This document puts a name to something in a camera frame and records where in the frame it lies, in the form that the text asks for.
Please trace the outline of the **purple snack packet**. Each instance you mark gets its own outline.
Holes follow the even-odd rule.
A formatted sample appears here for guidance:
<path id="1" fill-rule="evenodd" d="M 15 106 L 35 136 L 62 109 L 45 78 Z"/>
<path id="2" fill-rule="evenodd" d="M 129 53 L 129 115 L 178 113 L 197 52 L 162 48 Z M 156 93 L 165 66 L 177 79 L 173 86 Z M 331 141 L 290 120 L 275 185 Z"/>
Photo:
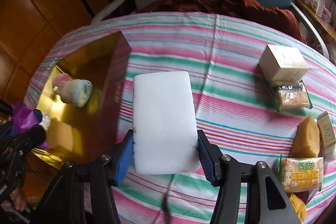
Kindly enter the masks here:
<path id="1" fill-rule="evenodd" d="M 51 124 L 51 118 L 47 113 L 38 109 L 31 110 L 18 102 L 13 106 L 13 127 L 10 136 L 16 137 L 26 132 L 35 125 L 40 125 L 47 131 Z"/>

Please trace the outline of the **yellow biscuit packet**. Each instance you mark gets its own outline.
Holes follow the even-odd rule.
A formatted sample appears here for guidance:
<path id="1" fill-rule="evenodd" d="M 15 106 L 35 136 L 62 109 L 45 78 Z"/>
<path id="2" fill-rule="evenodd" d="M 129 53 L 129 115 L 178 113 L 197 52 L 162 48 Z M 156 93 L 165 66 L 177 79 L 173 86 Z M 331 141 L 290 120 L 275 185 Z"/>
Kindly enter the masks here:
<path id="1" fill-rule="evenodd" d="M 283 190 L 287 193 L 321 190 L 323 178 L 323 157 L 280 160 L 278 179 Z"/>

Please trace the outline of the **cream blue sock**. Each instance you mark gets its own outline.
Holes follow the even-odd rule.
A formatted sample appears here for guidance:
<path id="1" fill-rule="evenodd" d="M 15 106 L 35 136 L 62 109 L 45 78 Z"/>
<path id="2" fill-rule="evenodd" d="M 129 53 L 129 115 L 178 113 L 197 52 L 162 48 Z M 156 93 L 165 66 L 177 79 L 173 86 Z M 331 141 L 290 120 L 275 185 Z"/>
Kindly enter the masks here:
<path id="1" fill-rule="evenodd" d="M 63 103 L 83 107 L 89 100 L 92 93 L 92 83 L 88 80 L 70 80 L 59 92 Z"/>

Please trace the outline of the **yellow sponge block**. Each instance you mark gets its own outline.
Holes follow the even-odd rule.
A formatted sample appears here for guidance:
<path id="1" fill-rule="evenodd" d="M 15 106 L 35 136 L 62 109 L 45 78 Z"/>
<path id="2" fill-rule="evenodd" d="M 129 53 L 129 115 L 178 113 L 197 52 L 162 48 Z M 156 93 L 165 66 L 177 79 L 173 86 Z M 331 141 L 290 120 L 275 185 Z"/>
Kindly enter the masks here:
<path id="1" fill-rule="evenodd" d="M 78 133 L 78 130 L 71 125 L 52 118 L 46 132 L 50 152 L 58 157 L 74 157 L 76 155 L 75 139 Z"/>
<path id="2" fill-rule="evenodd" d="M 319 152 L 319 128 L 314 118 L 309 115 L 298 125 L 290 155 L 297 158 L 310 158 L 317 157 Z"/>

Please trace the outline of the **white foam block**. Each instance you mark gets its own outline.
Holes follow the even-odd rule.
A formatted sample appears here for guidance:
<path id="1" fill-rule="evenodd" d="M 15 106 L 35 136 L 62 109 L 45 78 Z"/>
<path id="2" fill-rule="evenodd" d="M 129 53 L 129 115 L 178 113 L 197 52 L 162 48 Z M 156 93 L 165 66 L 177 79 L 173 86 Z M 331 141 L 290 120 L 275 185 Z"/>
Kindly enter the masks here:
<path id="1" fill-rule="evenodd" d="M 133 136 L 137 173 L 176 174 L 199 169 L 197 122 L 186 71 L 135 76 Z"/>

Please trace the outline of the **gold lined brown box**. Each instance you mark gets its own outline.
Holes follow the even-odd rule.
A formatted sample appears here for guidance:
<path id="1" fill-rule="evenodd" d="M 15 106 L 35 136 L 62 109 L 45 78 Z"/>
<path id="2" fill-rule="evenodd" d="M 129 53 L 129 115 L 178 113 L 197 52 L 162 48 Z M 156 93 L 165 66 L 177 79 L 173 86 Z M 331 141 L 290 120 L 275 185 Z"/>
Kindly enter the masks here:
<path id="1" fill-rule="evenodd" d="M 117 142 L 118 115 L 131 47 L 118 31 L 80 47 L 52 66 L 37 102 L 51 119 L 48 149 L 33 154 L 59 169 L 90 162 Z"/>

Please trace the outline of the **small green label box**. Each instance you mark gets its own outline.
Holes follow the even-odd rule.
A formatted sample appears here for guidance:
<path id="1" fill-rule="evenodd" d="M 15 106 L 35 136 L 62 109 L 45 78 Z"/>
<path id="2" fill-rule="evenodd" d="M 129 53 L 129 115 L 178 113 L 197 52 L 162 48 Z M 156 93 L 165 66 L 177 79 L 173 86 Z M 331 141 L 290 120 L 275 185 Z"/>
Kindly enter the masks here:
<path id="1" fill-rule="evenodd" d="M 323 155 L 327 147 L 335 146 L 335 132 L 327 111 L 319 114 L 317 125 L 320 135 L 320 153 Z"/>

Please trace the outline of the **green cracker packet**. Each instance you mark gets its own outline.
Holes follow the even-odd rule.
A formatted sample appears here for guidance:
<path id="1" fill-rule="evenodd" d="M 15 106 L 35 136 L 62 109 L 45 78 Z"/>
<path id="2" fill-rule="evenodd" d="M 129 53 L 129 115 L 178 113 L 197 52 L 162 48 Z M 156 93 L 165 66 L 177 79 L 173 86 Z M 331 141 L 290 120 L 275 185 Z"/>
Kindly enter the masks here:
<path id="1" fill-rule="evenodd" d="M 282 110 L 313 108 L 303 80 L 290 85 L 268 86 L 268 88 L 276 113 Z"/>

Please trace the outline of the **striped pink green bedsheet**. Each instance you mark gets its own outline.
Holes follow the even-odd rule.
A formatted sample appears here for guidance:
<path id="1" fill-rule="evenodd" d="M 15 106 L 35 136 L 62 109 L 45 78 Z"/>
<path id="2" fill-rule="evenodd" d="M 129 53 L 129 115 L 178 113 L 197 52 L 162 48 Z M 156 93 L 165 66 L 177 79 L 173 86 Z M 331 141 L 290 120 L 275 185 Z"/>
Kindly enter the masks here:
<path id="1" fill-rule="evenodd" d="M 197 126 L 222 153 L 277 171 L 288 156 L 297 125 L 324 111 L 335 131 L 335 66 L 302 42 L 246 20 L 200 12 L 157 12 L 105 20 L 64 35 L 44 58 L 28 86 L 24 104 L 35 107 L 56 61 L 98 38 L 121 31 L 131 47 L 118 120 L 118 141 L 131 128 L 133 78 L 161 71 L 188 71 Z M 297 47 L 309 71 L 303 82 L 312 109 L 276 113 L 258 66 L 267 44 Z M 203 170 L 176 175 L 136 174 L 134 164 L 113 188 L 121 223 L 165 223 L 167 194 L 171 223 L 209 223 L 218 188 Z"/>

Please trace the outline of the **cream cardboard box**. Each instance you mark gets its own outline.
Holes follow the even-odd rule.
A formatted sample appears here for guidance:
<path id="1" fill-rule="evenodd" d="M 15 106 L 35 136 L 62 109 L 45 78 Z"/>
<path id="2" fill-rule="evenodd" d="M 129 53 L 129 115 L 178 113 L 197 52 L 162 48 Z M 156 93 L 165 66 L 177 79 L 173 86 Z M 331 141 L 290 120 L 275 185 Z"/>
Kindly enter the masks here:
<path id="1" fill-rule="evenodd" d="M 296 83 L 309 70 L 298 48 L 272 44 L 266 46 L 259 66 L 269 83 Z"/>

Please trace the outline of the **wooden wardrobe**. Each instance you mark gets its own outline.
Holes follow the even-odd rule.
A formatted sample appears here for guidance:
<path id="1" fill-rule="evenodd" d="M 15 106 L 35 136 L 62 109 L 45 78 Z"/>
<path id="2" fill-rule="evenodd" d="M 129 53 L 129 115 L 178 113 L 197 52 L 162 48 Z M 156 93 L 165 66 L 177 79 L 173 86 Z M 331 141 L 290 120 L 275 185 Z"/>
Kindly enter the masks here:
<path id="1" fill-rule="evenodd" d="M 55 43 L 90 24 L 109 0 L 1 0 L 1 99 L 22 101 Z"/>

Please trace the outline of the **wooden side desk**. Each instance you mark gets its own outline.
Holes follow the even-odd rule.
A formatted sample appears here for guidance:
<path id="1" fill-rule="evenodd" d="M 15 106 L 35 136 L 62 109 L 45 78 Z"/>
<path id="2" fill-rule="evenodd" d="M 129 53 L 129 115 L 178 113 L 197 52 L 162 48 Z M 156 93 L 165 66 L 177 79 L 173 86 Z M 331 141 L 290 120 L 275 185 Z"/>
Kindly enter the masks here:
<path id="1" fill-rule="evenodd" d="M 315 14 L 315 11 L 310 8 L 308 5 L 303 3 L 300 0 L 294 0 L 294 4 L 306 12 L 308 16 L 312 19 L 312 21 L 318 26 L 318 28 L 322 31 L 322 39 L 324 42 L 330 42 L 335 44 L 335 29 L 326 21 L 321 19 L 319 16 Z"/>

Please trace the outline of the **dark red blanket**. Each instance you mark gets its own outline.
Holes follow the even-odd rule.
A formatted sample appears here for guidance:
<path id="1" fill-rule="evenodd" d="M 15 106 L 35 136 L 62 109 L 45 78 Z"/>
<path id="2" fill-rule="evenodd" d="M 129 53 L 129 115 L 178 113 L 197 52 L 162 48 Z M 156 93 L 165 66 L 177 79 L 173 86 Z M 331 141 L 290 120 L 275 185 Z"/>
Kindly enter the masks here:
<path id="1" fill-rule="evenodd" d="M 137 11 L 202 12 L 249 20 L 278 30 L 306 44 L 294 14 L 288 9 L 264 7 L 256 0 L 158 0 Z"/>

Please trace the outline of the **white boxes on desk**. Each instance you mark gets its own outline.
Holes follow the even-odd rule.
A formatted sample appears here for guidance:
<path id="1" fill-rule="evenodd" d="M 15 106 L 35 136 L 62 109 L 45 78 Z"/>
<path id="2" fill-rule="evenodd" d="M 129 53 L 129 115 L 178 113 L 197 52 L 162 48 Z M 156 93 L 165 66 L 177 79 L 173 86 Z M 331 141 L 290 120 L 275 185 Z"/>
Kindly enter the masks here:
<path id="1" fill-rule="evenodd" d="M 322 20 L 330 23 L 331 12 L 325 6 L 326 0 L 304 0 L 304 3 L 315 11 L 315 14 Z"/>

